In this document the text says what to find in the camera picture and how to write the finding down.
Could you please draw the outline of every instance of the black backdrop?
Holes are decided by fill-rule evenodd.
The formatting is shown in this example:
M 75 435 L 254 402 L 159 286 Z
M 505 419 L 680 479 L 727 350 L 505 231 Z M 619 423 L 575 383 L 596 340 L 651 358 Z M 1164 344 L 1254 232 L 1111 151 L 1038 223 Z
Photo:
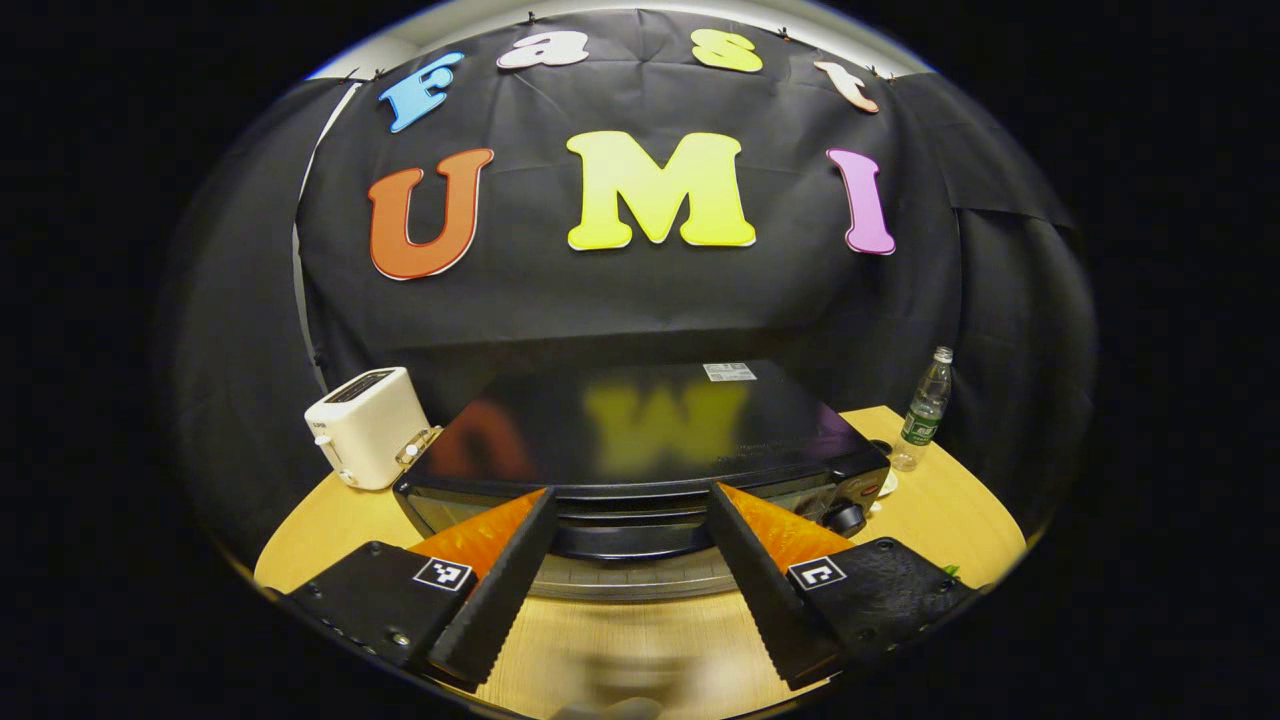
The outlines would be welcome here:
M 224 3 L 216 13 L 46 15 L 36 32 L 19 20 L 18 47 L 33 60 L 18 78 L 32 97 L 18 114 L 20 137 L 38 152 L 29 165 L 35 182 L 18 191 L 17 220 L 37 227 L 55 218 L 70 231 L 59 238 L 55 227 L 61 242 L 18 232 L 14 243 L 22 261 L 35 260 L 23 265 L 19 287 L 31 291 L 31 351 L 40 359 L 28 361 L 31 402 L 19 405 L 37 441 L 18 448 L 19 477 L 38 482 L 10 488 L 24 500 L 13 574 L 23 620 L 17 638 L 29 641 L 18 651 L 27 670 L 10 684 L 19 708 L 55 716 L 104 707 L 184 717 L 246 708 L 448 714 L 285 621 L 214 552 L 193 524 L 168 428 L 142 391 L 151 380 L 141 361 L 170 231 L 215 161 L 328 54 L 419 9 L 392 0 L 324 13 L 311 3 Z M 1212 382 L 1224 372 L 1216 343 L 1171 332 L 1175 320 L 1219 328 L 1213 313 L 1222 304 L 1170 288 L 1216 279 L 1221 268 L 1211 258 L 1193 264 L 1181 254 L 1206 237 L 1230 237 L 1248 252 L 1263 237 L 1242 228 L 1248 196 L 1234 192 L 1258 178 L 1234 173 L 1220 184 L 1235 170 L 1222 147 L 1245 127 L 1249 95 L 1217 92 L 1212 104 L 1197 96 L 1170 109 L 1188 83 L 1211 87 L 1244 67 L 1236 60 L 1261 18 L 1079 3 L 856 12 L 893 28 L 1001 118 L 1085 232 L 1106 238 L 1085 247 L 1105 361 L 1101 411 L 1083 454 L 1088 482 L 1075 486 L 1027 562 L 925 652 L 805 715 L 1249 710 L 1265 687 L 1251 682 L 1265 653 L 1240 598 L 1260 597 L 1249 587 L 1260 574 L 1219 565 L 1221 542 L 1197 550 L 1178 539 L 1248 542 L 1238 530 L 1211 536 L 1199 524 L 1206 512 L 1238 511 L 1251 488 L 1204 492 L 1203 474 L 1160 460 L 1160 448 L 1210 447 L 1225 437 L 1212 427 L 1210 437 L 1143 428 L 1171 411 L 1158 388 L 1202 398 L 1228 387 Z M 35 82 L 55 69 L 74 74 L 86 61 L 96 72 L 74 94 Z M 50 108 L 63 111 L 38 111 Z M 113 122 L 86 122 L 104 108 L 114 110 Z M 200 132 L 188 129 L 195 118 Z M 1217 147 L 1198 155 L 1198 167 L 1170 151 L 1210 142 Z M 68 204 L 68 192 L 79 200 Z M 1197 201 L 1178 201 L 1187 197 Z M 86 322 L 102 313 L 118 322 Z M 1135 313 L 1144 315 L 1140 325 Z M 1208 382 L 1175 386 L 1170 348 Z M 120 392 L 131 387 L 137 392 Z M 68 442 L 68 407 L 78 409 L 81 428 L 96 428 L 95 442 Z
M 745 35 L 764 69 L 700 64 L 687 40 L 700 27 Z M 554 29 L 586 32 L 591 56 L 493 67 L 513 41 Z M 428 117 L 390 133 L 379 96 L 444 50 L 357 86 L 316 149 L 296 219 L 314 360 L 329 387 L 404 365 L 428 416 L 447 423 L 500 373 L 771 357 L 836 409 L 902 413 L 932 348 L 948 345 L 956 389 L 940 442 L 1025 533 L 1048 518 L 1092 411 L 1096 329 L 1076 223 L 954 85 L 933 73 L 890 83 L 841 63 L 879 104 L 868 115 L 813 67 L 831 60 L 820 50 L 685 13 L 575 13 L 447 50 L 466 59 Z M 307 82 L 238 140 L 179 228 L 161 299 L 168 423 L 197 507 L 247 564 L 325 473 L 298 420 L 320 388 L 294 310 L 293 197 L 348 87 Z M 564 142 L 599 129 L 630 133 L 659 164 L 689 132 L 739 140 L 756 243 L 652 245 L 623 210 L 630 246 L 572 250 L 581 160 Z M 408 228 L 429 240 L 444 196 L 434 165 L 474 147 L 497 156 L 481 170 L 467 255 L 440 275 L 383 277 L 369 258 L 369 187 L 428 169 Z M 879 165 L 893 255 L 845 246 L 829 147 Z

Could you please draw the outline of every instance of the letter m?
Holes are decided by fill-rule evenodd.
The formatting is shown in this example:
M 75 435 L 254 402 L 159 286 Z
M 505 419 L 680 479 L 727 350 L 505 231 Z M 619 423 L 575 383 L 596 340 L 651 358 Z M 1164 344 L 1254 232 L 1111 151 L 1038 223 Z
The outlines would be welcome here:
M 685 242 L 736 247 L 755 242 L 755 228 L 742 217 L 733 167 L 742 145 L 732 137 L 686 135 L 666 168 L 625 132 L 575 135 L 567 146 L 582 156 L 582 222 L 568 232 L 573 250 L 631 242 L 631 228 L 618 219 L 618 196 L 653 242 L 667 240 L 685 196 L 689 220 L 680 225 Z

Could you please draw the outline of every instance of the table surface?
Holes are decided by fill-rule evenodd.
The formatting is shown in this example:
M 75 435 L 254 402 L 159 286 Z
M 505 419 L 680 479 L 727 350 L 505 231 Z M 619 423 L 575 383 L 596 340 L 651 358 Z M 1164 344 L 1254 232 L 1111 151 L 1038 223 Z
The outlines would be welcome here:
M 891 441 L 902 427 L 883 406 L 841 416 L 868 438 Z M 897 489 L 881 498 L 855 543 L 897 538 L 934 565 L 959 565 L 973 588 L 1000 580 L 1024 553 L 1005 506 L 942 447 L 895 475 Z M 292 592 L 371 539 L 410 547 L 422 536 L 390 489 L 357 491 L 329 474 L 271 536 L 253 578 Z M 730 591 L 643 603 L 529 597 L 489 682 L 468 697 L 549 717 L 572 702 L 644 696 L 663 703 L 664 720 L 677 720 L 750 712 L 808 689 L 778 679 L 742 596 Z

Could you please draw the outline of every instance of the toaster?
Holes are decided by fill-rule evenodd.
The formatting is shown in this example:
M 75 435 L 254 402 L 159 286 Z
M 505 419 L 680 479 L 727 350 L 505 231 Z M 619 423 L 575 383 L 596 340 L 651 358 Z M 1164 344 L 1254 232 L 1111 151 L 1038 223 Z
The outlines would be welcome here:
M 412 465 L 433 434 L 408 370 L 369 370 L 303 414 L 343 483 L 383 489 Z

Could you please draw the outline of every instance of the plastic bottle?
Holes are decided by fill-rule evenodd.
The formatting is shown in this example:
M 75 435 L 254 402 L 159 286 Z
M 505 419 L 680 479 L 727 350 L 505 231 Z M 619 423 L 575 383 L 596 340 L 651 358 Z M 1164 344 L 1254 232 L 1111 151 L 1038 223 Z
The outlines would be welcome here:
M 911 398 L 911 407 L 906 411 L 906 421 L 902 424 L 902 433 L 893 443 L 893 452 L 890 455 L 890 464 L 895 470 L 910 473 L 924 457 L 924 452 L 933 443 L 938 423 L 942 421 L 942 413 L 947 409 L 951 398 L 951 348 L 938 346 L 933 351 L 933 364 L 920 378 L 920 384 L 915 388 L 915 397 Z

